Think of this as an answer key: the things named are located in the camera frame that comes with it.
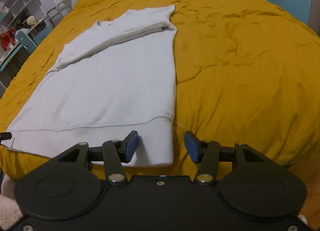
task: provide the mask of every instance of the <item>red object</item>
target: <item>red object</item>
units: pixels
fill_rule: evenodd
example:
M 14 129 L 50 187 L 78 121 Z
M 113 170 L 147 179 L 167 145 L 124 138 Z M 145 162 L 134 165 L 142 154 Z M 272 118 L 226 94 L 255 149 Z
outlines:
M 0 35 L 1 45 L 5 51 L 7 51 L 8 45 L 10 43 L 14 45 L 14 40 L 15 40 L 14 32 L 15 32 L 15 29 L 10 29 L 6 31 L 4 34 Z

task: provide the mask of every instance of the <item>white sweatshirt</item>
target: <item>white sweatshirt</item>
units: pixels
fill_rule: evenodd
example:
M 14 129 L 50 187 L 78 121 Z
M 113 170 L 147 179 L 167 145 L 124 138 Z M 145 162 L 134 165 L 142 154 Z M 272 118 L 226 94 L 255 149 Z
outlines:
M 140 144 L 126 166 L 172 164 L 174 10 L 128 10 L 66 44 L 3 144 L 52 158 L 79 142 L 101 146 L 136 130 Z

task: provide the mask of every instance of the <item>shelving unit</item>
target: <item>shelving unit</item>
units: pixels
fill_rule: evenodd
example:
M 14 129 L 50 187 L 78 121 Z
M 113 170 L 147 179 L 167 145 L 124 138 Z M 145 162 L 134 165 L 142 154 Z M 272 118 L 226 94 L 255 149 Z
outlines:
M 20 14 L 25 11 L 27 16 L 34 16 L 36 20 L 44 16 L 41 9 L 40 0 L 0 0 L 4 6 L 9 9 L 8 13 L 0 12 L 0 25 L 2 28 L 12 28 L 19 18 Z

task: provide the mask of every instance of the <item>blue gripper pad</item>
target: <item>blue gripper pad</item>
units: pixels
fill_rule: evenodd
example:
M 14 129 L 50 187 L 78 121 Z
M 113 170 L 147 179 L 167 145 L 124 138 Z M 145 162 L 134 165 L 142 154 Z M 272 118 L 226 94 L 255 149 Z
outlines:
M 139 134 L 138 132 L 135 132 L 127 144 L 127 150 L 125 152 L 127 162 L 131 161 L 138 145 L 139 145 Z
M 188 151 L 191 160 L 194 163 L 199 163 L 199 153 L 197 148 L 197 143 L 191 138 L 188 132 L 184 135 L 184 145 Z

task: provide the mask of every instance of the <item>bed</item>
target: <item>bed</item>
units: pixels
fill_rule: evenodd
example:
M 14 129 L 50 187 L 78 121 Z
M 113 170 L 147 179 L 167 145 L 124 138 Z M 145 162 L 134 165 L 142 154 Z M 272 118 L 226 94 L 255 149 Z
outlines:
M 303 213 L 318 228 L 319 209 L 311 212 L 308 203 L 311 195 L 320 197 L 320 176 L 314 170 L 320 159 L 320 38 L 265 0 L 79 0 L 0 100 L 0 132 L 6 131 L 65 44 L 97 20 L 112 21 L 128 9 L 169 5 L 175 5 L 171 22 L 177 28 L 174 162 L 126 168 L 127 175 L 192 177 L 197 165 L 184 147 L 187 130 L 223 146 L 247 143 L 279 164 L 293 164 L 292 171 L 311 191 Z M 0 167 L 11 178 L 21 178 L 47 160 L 0 146 Z M 218 177 L 229 171 L 230 163 L 220 163 Z M 93 172 L 103 178 L 101 165 Z

